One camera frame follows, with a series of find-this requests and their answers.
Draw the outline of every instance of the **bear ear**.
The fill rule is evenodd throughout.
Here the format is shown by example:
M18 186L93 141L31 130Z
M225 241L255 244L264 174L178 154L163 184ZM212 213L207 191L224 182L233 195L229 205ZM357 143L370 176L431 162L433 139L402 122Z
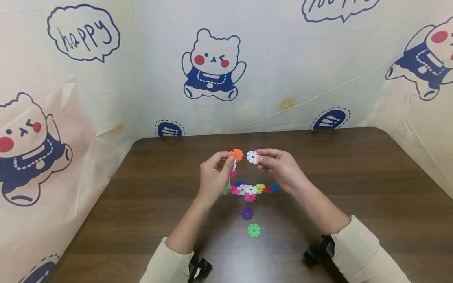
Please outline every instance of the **bear ear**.
M19 94L17 95L17 101L23 103L33 103L31 96L26 94L25 92L19 92Z
M204 39L210 38L211 32L208 29L201 29L197 33L197 41L203 41Z
M241 40L239 39L239 37L237 37L236 35L233 35L231 36L228 41L231 41L234 45L236 46L239 46L239 44L241 44Z

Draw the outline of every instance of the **right hand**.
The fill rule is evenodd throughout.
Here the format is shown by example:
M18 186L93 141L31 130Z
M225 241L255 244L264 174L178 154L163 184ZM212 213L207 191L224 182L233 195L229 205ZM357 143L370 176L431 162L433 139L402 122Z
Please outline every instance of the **right hand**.
M269 173L288 193L312 185L293 156L278 149L257 149L258 170Z

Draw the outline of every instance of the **printed paper wall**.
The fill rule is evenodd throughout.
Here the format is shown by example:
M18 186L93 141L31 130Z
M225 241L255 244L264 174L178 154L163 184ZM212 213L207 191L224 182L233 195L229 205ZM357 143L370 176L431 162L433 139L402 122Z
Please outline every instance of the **printed paper wall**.
M0 0L0 272L44 282L143 137L376 126L453 196L448 0Z

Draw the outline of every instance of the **sleeve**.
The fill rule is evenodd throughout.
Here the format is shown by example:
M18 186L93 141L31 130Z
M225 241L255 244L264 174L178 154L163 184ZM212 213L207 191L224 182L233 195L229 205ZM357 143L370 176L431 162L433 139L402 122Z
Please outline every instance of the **sleeve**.
M178 254L169 249L164 237L148 263L140 283L187 283L190 254Z
M333 262L349 283L410 283L406 275L381 247L378 238L354 215L338 234Z

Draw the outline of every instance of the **brown table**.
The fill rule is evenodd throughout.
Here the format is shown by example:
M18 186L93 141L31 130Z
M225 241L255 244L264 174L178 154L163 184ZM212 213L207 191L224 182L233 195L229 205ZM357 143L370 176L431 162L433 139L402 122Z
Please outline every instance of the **brown table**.
M134 144L62 257L50 283L137 283L199 186L199 164L216 151L289 151L308 178L380 239L413 283L453 282L453 201L375 128L141 139ZM234 179L270 183L238 163ZM301 258L319 235L284 192L250 205L261 235L247 234L242 197L221 196L195 251L213 264L205 282L344 282L329 264Z

